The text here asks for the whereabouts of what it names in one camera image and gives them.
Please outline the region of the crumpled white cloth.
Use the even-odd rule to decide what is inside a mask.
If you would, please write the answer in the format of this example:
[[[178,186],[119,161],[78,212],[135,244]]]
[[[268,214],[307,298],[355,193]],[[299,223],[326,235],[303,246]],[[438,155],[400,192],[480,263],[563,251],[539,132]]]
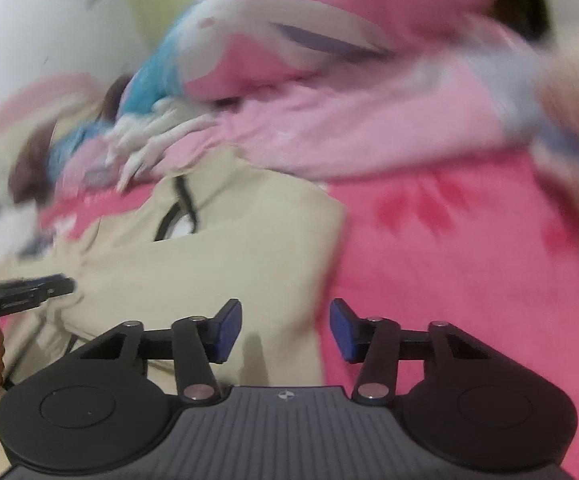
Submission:
[[[120,167],[116,191],[149,174],[172,144],[215,123],[211,106],[178,98],[157,101],[145,115],[123,114],[104,136],[109,146],[106,162]]]

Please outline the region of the light blue crumpled garment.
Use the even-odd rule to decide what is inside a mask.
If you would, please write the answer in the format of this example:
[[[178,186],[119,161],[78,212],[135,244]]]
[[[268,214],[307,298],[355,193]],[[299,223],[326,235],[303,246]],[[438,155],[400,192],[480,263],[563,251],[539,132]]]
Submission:
[[[62,138],[53,142],[48,152],[46,174],[51,184],[55,184],[65,169],[67,162],[80,150],[88,140],[95,139],[112,128],[112,123],[107,120],[94,120],[84,122],[73,128]]]

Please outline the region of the light pink quilt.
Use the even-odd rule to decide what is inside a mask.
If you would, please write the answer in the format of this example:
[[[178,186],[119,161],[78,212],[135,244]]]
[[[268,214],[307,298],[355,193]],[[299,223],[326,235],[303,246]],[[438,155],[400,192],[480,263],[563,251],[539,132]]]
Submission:
[[[539,66],[535,50],[490,23],[428,55],[341,63],[215,110],[213,126],[172,144],[149,174],[133,180],[188,167],[221,145],[312,181],[497,150],[524,141],[542,122],[532,93]],[[67,162],[54,184],[59,195],[116,188],[120,167],[106,162],[107,132]]]

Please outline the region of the white folded garment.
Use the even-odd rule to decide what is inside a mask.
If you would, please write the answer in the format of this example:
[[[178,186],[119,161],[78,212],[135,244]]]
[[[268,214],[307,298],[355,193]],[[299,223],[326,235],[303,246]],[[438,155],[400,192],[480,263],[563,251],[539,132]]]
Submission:
[[[0,209],[0,263],[19,255],[39,234],[39,211],[35,203]]]

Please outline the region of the dark brown garment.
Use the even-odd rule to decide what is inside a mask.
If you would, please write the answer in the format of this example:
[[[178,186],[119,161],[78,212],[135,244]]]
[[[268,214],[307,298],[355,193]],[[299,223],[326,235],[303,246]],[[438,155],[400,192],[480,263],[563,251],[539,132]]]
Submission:
[[[55,131],[67,133],[67,127],[74,127],[77,119],[107,119],[113,122],[122,93],[130,80],[130,74],[119,76],[109,87],[103,99],[75,112],[61,114],[35,129],[21,149],[9,173],[7,186],[14,204],[21,204],[28,200],[35,200],[39,203],[46,201],[53,192],[47,168],[52,140],[58,140],[58,134],[55,134]]]

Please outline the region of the beige zip hoodie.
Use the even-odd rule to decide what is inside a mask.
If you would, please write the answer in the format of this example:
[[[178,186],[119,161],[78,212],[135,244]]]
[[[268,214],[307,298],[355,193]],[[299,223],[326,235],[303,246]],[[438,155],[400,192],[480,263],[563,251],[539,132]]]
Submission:
[[[49,477],[97,474],[152,451],[186,408],[171,326],[242,304],[242,329],[219,386],[317,386],[314,318],[345,221],[315,184],[217,148],[162,179],[136,211],[96,221],[41,259],[0,266],[0,282],[65,274],[44,301],[81,340],[75,352],[0,400],[7,457]]]

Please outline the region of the large pink blue cartoon pillow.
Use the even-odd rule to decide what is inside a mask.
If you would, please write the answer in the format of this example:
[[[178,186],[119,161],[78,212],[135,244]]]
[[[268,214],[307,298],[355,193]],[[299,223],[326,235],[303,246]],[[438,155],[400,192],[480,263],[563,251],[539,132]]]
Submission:
[[[421,52],[495,0],[192,0],[124,90],[121,113],[163,98],[216,102],[337,60]]]

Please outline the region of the pink magenta floral bed blanket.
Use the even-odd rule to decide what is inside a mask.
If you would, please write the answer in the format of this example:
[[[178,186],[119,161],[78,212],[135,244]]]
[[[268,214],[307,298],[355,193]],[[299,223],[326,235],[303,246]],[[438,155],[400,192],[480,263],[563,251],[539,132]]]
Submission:
[[[321,384],[352,384],[329,300],[408,328],[449,321],[565,390],[579,416],[579,233],[521,154],[332,183],[345,221],[314,328]],[[579,426],[564,462],[579,478]]]

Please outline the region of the brown wooden door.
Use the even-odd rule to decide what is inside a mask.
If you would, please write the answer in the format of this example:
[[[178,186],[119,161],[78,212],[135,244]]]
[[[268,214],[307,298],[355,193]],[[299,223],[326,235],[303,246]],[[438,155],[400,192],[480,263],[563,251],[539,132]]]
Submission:
[[[528,41],[541,41],[551,35],[552,23],[545,0],[495,0],[489,15]]]

